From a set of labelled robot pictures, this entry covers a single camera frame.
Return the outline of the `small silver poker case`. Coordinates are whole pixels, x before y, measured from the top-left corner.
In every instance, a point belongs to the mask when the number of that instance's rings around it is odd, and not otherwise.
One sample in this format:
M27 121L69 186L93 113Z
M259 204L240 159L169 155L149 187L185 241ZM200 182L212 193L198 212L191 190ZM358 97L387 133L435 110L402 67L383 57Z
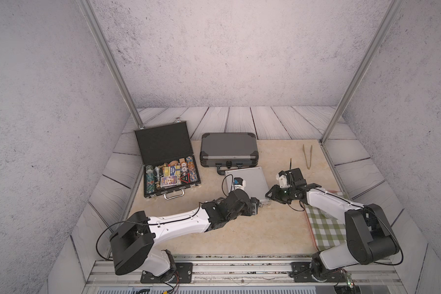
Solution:
M248 169L228 170L225 172L225 180L228 191L242 190L249 197L255 197L262 205L270 202L266 198L269 191L267 181L261 167Z

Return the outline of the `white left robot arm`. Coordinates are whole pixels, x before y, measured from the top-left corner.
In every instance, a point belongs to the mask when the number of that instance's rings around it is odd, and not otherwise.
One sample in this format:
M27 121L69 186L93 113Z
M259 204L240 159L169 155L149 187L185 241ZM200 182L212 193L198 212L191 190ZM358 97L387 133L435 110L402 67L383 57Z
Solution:
M177 272L169 250L158 251L163 242L194 233L221 229L239 216L255 216L259 199L239 189L228 196L200 203L185 213L148 217L144 211L134 213L110 236L115 274L122 276L141 269L161 282L169 282Z

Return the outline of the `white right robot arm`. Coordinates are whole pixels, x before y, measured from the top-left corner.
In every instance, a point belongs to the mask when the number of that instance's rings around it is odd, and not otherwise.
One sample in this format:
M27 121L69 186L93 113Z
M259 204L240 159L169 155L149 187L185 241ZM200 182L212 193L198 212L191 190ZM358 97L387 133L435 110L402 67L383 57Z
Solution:
M308 183L299 168L281 171L276 179L278 184L265 194L266 198L283 205L297 200L345 225L344 243L312 256L313 275L319 276L353 265L379 263L383 258L402 252L380 206L353 202L327 191L321 185Z

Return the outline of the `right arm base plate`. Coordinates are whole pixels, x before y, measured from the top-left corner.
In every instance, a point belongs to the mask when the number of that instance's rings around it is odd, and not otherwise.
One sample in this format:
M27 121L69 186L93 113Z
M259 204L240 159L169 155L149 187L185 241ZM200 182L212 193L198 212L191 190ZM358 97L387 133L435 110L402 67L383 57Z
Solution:
M325 274L321 274L321 276L318 278L312 274L310 262L292 262L290 266L291 271L289 272L289 277L292 278L294 282L341 283L347 281L345 273L341 269L326 271Z

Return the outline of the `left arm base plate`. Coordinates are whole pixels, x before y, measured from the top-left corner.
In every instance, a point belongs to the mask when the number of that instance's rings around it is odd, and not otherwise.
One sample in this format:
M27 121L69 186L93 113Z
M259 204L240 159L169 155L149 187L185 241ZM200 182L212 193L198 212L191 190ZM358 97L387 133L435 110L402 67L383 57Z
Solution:
M166 273L160 276L154 276L148 271L143 271L140 282L142 284L190 284L192 273L193 263L175 263Z

